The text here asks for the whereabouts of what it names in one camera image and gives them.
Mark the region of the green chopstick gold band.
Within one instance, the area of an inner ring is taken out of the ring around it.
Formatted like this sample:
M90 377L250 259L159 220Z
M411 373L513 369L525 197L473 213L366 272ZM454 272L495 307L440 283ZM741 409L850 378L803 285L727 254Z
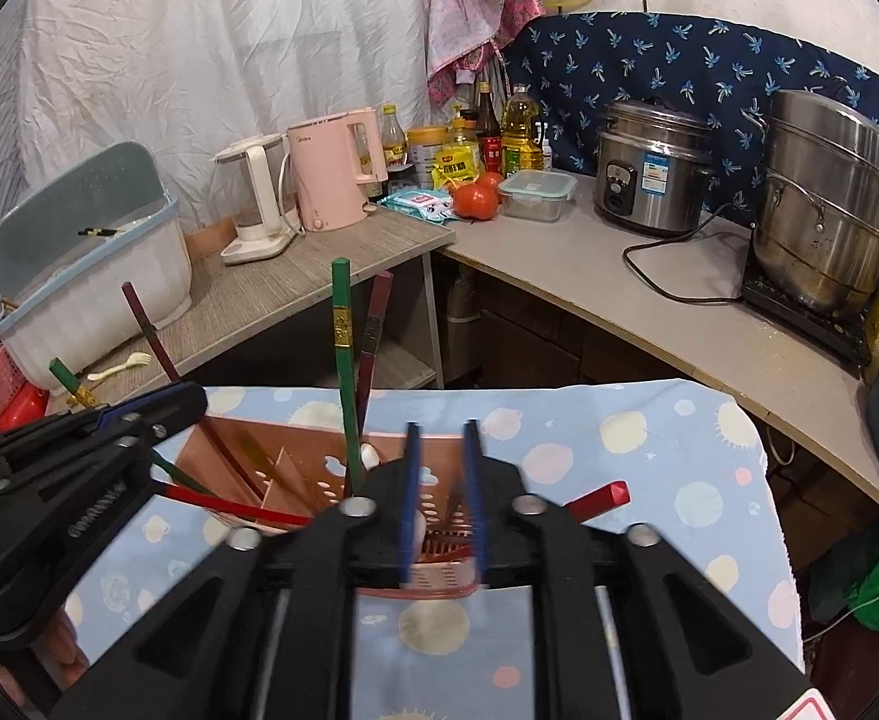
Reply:
M206 415L208 398L203 387L200 387L198 395L192 395L185 388L177 387L174 383L168 383L164 387L156 388L149 394L124 401L119 405L106 406L99 403L92 396L91 390L83 385L76 374L68 369L58 358L49 362L49 372L61 383L70 395L73 395L80 405L98 415L98 422L94 431L100 433L119 424L133 424L142 422L146 427L146 435L149 438L149 447L153 454L154 465L165 472L172 483L192 489L197 493L211 494L204 484L198 479L184 472L174 461L166 460L156 445L176 434L182 433L187 427L197 426L197 422Z
M359 450L358 415L356 414L355 356L353 356L352 269L350 261L338 257L332 271L332 319L334 319L335 366L340 395L341 419L345 436L345 496L361 486L364 465Z

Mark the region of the red chopstick black band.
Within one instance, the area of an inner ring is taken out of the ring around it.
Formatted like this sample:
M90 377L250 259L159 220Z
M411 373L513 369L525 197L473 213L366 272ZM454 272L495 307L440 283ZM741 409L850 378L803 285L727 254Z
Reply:
M595 517L620 509L631 500L626 481L612 481L600 488L570 500L565 509L579 523L586 523Z
M232 515L245 520L245 522L265 523L270 527L299 528L306 527L312 522L312 518L306 517L306 515L288 514L288 512L241 504L211 494L197 493L197 491L177 486L177 484L154 483L153 491L156 496L202 507L202 509L216 512L216 514Z

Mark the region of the dark maroon chopstick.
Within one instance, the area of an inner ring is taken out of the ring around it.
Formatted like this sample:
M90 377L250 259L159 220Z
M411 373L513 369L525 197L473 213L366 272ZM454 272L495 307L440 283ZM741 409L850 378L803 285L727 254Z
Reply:
M363 325L363 335L359 345L358 377L356 378L356 419L358 433L364 433L364 421L368 414L369 397L373 390L374 368L382 340L382 327L386 318L387 305L391 299L394 275L390 271L377 273L373 288L369 293L368 310Z
M131 281L124 281L122 286L120 286L120 289L122 289L122 296L124 296L131 315L135 319L135 322L137 322L138 328L140 328L143 337L145 337L146 343L148 343L149 349L151 349L151 353L153 353L156 361L160 363L160 367L163 369L167 380L174 383L174 385L177 385L177 387L185 388L185 390L188 390L192 395L198 395L200 393L200 387L198 385L195 385L194 382L182 382L181 374L177 371L174 362L172 362L172 359L167 354L166 348L164 348L161 343L158 330L156 330L156 327L154 327L153 322L149 318L148 312L146 312L145 306L143 305L140 296L138 296L137 289L135 289L133 283ZM234 476L238 478L245 490L252 494L257 502L262 502L263 493L262 489L260 489L259 483L257 483L254 477L239 463L238 457L227 448L227 445L224 444L223 438L220 434L216 433L215 426L213 426L213 422L210 421L210 418L203 415L200 418L200 421L197 422L197 427L202 431L206 440L210 442L211 447L213 447L216 454L218 454L221 460L226 463L227 468L229 468L229 470L234 473Z

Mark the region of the pink perforated utensil holder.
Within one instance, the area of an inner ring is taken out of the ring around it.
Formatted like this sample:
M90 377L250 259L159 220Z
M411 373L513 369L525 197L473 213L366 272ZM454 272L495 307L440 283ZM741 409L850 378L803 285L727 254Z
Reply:
M245 490L195 427L174 452L174 463L210 489L212 496L311 518L345 499L345 437L341 434L325 427L249 419L210 421L227 448L259 483L263 500L257 502ZM421 550L412 567L412 583L402 589L413 600L454 600L478 589L460 450L459 437L421 438ZM227 525L250 525L270 535L298 529L215 515Z

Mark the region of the blue planet pattern tablecloth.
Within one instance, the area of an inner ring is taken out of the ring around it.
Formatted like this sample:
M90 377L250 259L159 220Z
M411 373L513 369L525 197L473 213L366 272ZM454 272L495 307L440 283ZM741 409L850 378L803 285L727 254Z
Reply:
M346 718L364 590L402 590L400 455L306 528L238 528L58 702L62 718ZM538 718L794 718L805 676L656 528L586 527L483 452L483 589L530 595Z

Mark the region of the blue wet wipes pack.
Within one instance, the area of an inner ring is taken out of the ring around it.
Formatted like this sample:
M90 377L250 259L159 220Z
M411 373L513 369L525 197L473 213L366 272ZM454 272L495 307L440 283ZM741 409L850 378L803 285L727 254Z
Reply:
M410 216L415 220L439 224L439 226L448 221L457 220L454 200L444 188L441 190L419 187L399 188L386 197L382 197L379 200L379 206Z

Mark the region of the red tomato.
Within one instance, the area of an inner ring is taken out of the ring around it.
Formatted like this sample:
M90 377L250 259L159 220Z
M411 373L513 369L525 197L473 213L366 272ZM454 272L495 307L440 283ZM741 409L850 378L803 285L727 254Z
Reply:
M452 192L452 206L461 220L490 221L498 213L498 192L480 182L462 184Z

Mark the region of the wooden counter shelf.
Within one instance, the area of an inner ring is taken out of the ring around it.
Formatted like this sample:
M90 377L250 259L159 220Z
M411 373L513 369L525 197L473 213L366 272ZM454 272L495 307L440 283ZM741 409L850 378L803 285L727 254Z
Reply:
M363 330L369 280L394 275L374 368L379 388L444 385L431 254L452 244L447 227L379 210L363 223L307 234L263 262L194 265L192 307L158 338L177 372L206 385L332 387L330 263L352 264L353 320Z

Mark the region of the yellow seasoning bag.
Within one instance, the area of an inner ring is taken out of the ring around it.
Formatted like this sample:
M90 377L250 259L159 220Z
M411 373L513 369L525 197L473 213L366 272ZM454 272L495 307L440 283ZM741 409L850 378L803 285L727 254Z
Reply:
M431 182L434 190L457 188L475 182L483 171L476 140L449 140L434 155Z

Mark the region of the pink electric kettle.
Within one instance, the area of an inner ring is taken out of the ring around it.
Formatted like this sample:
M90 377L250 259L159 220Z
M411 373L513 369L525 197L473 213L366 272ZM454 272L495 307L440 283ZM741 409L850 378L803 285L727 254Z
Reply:
M299 219L307 232L337 231L366 220L366 185L387 181L372 107L325 115L286 130Z

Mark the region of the dark sauce bottle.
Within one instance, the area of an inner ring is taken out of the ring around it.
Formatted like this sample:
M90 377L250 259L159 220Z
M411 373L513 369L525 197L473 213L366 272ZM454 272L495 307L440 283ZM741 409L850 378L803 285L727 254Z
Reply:
M501 171L501 128L494 114L491 86L488 82L478 83L478 121L476 136L480 143L483 166L488 172Z

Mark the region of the yellow cooking oil bottle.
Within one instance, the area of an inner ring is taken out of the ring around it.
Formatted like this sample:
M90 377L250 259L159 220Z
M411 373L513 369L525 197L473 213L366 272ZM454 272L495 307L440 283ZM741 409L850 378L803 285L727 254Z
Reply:
M544 152L538 143L540 107L527 85L517 85L509 96L501 122L501 167L503 176L519 171L542 169Z

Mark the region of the white electric kettle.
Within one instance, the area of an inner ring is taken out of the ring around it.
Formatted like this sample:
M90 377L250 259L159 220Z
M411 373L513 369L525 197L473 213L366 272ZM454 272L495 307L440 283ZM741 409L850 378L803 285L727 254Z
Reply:
M283 151L278 177L272 179L268 151L279 146ZM283 254L304 232L298 220L291 220L291 211L284 204L284 179L290 164L288 137L284 133L256 135L233 143L213 156L218 164L241 161L249 176L252 195L256 200L259 221L236 223L236 237L220 252L226 266L270 260Z

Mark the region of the stainless steel steamer pot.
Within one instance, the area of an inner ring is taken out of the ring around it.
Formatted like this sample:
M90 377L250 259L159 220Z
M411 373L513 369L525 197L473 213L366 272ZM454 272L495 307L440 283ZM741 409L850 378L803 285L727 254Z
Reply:
M859 312L879 280L879 126L835 99L780 89L764 132L764 200L752 249L807 309Z

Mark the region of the navy patterned cloth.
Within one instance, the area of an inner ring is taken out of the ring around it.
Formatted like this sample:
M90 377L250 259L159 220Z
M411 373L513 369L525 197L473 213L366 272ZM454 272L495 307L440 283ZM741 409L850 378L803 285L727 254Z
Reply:
M699 16L607 13L542 16L504 49L515 85L526 85L547 121L553 164L597 172L600 115L617 101L656 99L713 132L706 204L737 223L761 203L761 133L773 94L825 94L879 126L879 73L825 47L758 26Z

